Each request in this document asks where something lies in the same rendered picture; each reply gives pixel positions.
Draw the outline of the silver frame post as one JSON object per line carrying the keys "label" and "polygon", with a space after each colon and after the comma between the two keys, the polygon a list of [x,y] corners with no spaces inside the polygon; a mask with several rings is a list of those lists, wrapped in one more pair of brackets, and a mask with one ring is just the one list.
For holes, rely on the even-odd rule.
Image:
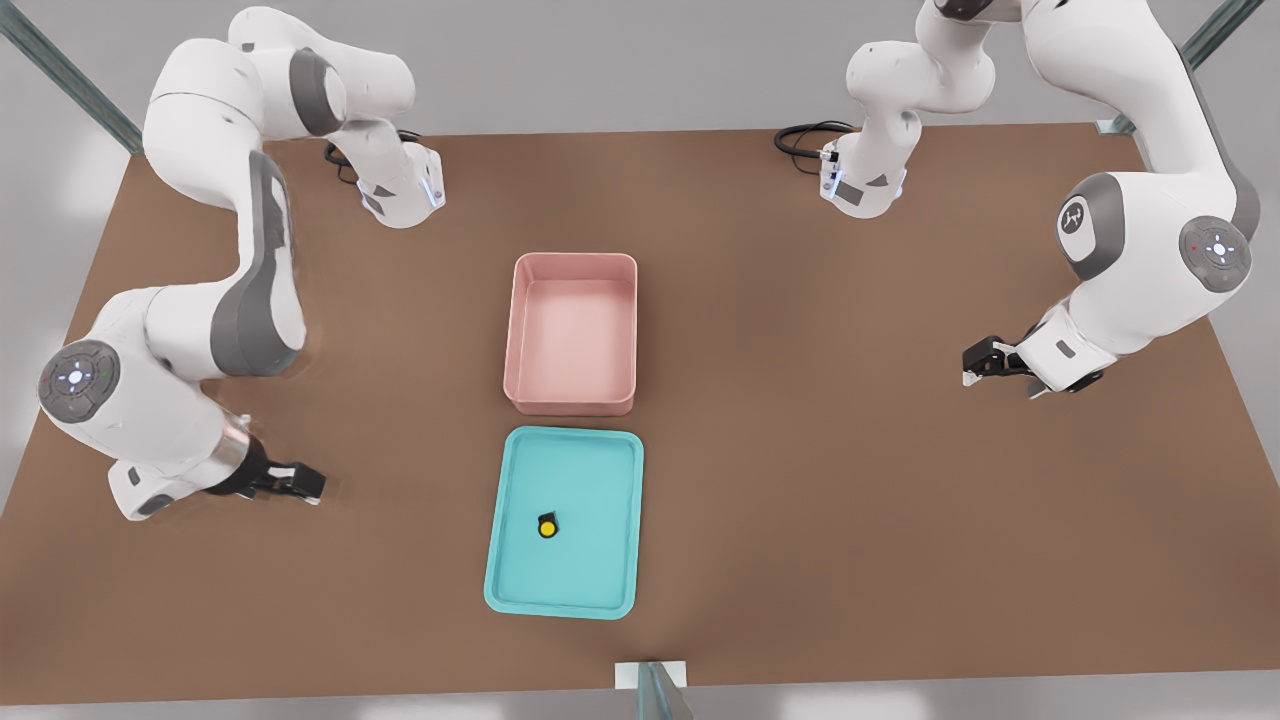
{"label": "silver frame post", "polygon": [[684,697],[687,684],[685,661],[618,662],[614,688],[636,691],[637,720],[695,720]]}
{"label": "silver frame post", "polygon": [[12,1],[0,0],[0,35],[132,155],[143,152],[138,126]]}
{"label": "silver frame post", "polygon": [[[1181,59],[1192,74],[1231,37],[1266,0],[1221,0],[1210,17],[1181,45]],[[1134,135],[1135,126],[1124,114],[1094,123],[1100,135]]]}

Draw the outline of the pink rectangular box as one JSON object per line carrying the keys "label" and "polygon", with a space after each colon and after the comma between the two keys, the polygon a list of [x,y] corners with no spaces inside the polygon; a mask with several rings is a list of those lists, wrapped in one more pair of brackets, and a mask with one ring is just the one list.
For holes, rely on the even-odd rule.
{"label": "pink rectangular box", "polygon": [[637,264],[526,252],[515,265],[503,391],[527,416],[623,416],[637,387]]}

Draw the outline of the pale blue-green tray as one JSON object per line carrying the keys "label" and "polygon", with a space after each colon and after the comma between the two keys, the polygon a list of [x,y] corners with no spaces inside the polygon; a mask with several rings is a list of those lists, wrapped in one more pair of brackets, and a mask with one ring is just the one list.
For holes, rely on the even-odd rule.
{"label": "pale blue-green tray", "polygon": [[[497,612],[617,620],[637,588],[643,442],[622,430],[518,427],[506,438],[484,597]],[[556,512],[559,533],[538,534]]]}

